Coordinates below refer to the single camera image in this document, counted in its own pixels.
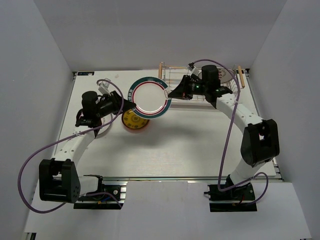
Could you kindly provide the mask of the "yellow patterned plate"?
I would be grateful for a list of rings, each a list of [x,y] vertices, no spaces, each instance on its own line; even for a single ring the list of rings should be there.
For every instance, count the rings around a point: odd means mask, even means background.
[[[138,123],[142,121],[149,121],[149,119],[142,118],[136,115],[133,110],[128,110],[124,112],[121,116],[121,121],[123,122],[131,122],[135,128],[138,127]]]

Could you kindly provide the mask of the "white plate green rim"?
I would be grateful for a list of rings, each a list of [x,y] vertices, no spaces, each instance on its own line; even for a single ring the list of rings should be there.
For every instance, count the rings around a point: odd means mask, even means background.
[[[165,81],[152,76],[136,80],[129,88],[127,99],[135,104],[133,112],[147,120],[163,116],[170,108],[171,92]]]

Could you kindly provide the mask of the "white plate red lettering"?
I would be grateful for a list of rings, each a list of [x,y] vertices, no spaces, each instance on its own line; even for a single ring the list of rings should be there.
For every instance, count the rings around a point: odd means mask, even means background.
[[[102,137],[103,135],[107,134],[108,131],[111,129],[112,125],[113,125],[113,124],[110,123],[110,124],[102,127],[102,128],[99,130],[99,132],[97,133],[97,136],[96,136],[96,137],[97,137],[97,138],[98,138],[98,137]]]

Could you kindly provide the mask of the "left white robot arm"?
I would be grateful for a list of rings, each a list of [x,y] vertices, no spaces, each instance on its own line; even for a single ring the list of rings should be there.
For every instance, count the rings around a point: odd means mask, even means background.
[[[39,164],[39,196],[43,201],[75,203],[79,197],[90,194],[99,200],[106,187],[98,175],[79,176],[76,166],[90,143],[102,128],[102,118],[122,114],[136,107],[116,91],[99,97],[95,91],[82,94],[82,108],[76,115],[75,136],[53,156]]]

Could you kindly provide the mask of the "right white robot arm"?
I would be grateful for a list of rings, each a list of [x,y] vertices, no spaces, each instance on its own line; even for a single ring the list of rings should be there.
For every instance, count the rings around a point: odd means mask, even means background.
[[[184,75],[179,85],[168,97],[191,100],[194,95],[203,96],[216,110],[230,119],[242,133],[241,160],[228,175],[221,192],[236,200],[244,193],[244,187],[260,175],[259,169],[280,153],[278,125],[273,119],[265,120],[254,114],[240,102],[240,92],[233,92],[221,84],[216,65],[205,65],[198,70],[193,63],[188,65],[189,74]]]

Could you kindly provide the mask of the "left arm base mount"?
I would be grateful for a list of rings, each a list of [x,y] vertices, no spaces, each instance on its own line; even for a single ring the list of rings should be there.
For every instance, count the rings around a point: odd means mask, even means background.
[[[94,175],[98,180],[97,190],[79,197],[73,204],[75,210],[120,210],[125,202],[127,184],[117,180],[106,180]]]

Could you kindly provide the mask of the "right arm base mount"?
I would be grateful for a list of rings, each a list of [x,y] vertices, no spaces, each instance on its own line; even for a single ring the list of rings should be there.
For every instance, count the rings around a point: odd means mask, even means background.
[[[209,198],[209,208],[212,213],[256,212],[256,200],[253,185],[247,183],[227,191],[219,191],[217,184],[208,185],[204,193]]]

